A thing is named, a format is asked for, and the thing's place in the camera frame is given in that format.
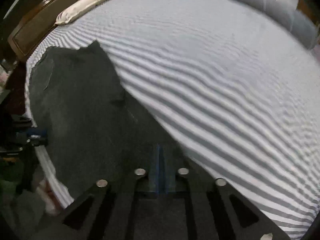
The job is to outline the dark grey denim pants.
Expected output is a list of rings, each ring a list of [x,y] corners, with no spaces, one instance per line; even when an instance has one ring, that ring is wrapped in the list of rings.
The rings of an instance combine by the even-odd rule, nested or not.
[[[99,43],[48,48],[32,70],[30,100],[35,122],[48,134],[55,176],[74,198],[35,239],[217,239],[202,175],[122,87]],[[159,195],[149,191],[155,144]],[[171,194],[161,194],[164,144],[174,147]]]

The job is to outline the floral white orange pillow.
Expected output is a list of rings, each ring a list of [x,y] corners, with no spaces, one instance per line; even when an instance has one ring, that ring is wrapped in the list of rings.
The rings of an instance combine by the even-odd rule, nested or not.
[[[84,14],[94,9],[96,6],[99,6],[106,1],[107,0],[78,0],[58,14],[55,20],[55,24],[65,25],[72,23]]]

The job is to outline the grey white striped bed sheet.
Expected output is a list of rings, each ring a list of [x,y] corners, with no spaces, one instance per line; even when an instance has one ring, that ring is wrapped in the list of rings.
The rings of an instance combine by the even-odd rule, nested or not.
[[[214,177],[229,181],[289,239],[319,213],[319,62],[293,35],[233,0],[109,0],[54,29],[48,48],[97,42],[122,87]],[[37,156],[63,207],[74,198]]]

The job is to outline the dark carved wooden headboard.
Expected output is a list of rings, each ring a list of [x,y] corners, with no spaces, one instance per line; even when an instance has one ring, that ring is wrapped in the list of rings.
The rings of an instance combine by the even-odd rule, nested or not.
[[[78,0],[18,0],[1,19],[1,61],[25,62],[55,28],[57,15]]]

